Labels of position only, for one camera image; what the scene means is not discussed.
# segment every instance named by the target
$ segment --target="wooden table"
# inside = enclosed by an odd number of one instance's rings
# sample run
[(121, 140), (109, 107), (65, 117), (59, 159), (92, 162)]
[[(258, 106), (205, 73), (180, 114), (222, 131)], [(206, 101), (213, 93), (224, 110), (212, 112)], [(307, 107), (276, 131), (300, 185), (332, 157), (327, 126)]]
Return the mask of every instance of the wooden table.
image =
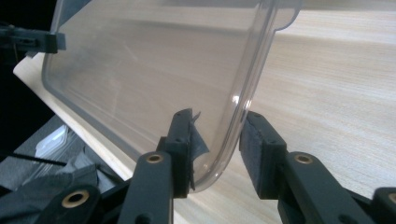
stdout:
[[(121, 177), (134, 162), (47, 92), (43, 55), (14, 73)], [(322, 160), (346, 188), (371, 197), (396, 186), (396, 3), (305, 1), (277, 33), (251, 110), (272, 122), (289, 151)], [(258, 200), (236, 150), (209, 189), (175, 201), (176, 223), (280, 223), (276, 201)]]

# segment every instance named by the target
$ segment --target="transparent plastic tray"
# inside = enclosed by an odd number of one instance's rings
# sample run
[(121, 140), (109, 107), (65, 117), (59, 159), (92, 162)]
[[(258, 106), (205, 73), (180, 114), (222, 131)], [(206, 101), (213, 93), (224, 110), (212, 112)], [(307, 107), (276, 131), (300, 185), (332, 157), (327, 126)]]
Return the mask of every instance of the transparent plastic tray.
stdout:
[(193, 163), (200, 191), (233, 155), (275, 31), (300, 4), (60, 0), (52, 31), (65, 34), (66, 50), (46, 55), (43, 82), (135, 161), (177, 111), (201, 112), (195, 126), (210, 151)]

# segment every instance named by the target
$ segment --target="black clamp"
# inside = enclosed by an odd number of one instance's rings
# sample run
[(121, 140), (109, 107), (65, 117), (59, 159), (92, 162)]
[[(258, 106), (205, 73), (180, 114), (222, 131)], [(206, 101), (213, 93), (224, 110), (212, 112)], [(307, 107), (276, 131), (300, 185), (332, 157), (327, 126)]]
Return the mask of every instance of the black clamp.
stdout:
[(278, 200), (283, 223), (395, 223), (396, 188), (372, 200), (344, 189), (318, 158), (288, 152), (260, 114), (248, 113), (239, 148), (259, 198)]
[(0, 26), (0, 49), (57, 53), (66, 49), (64, 34), (26, 30), (12, 25)]

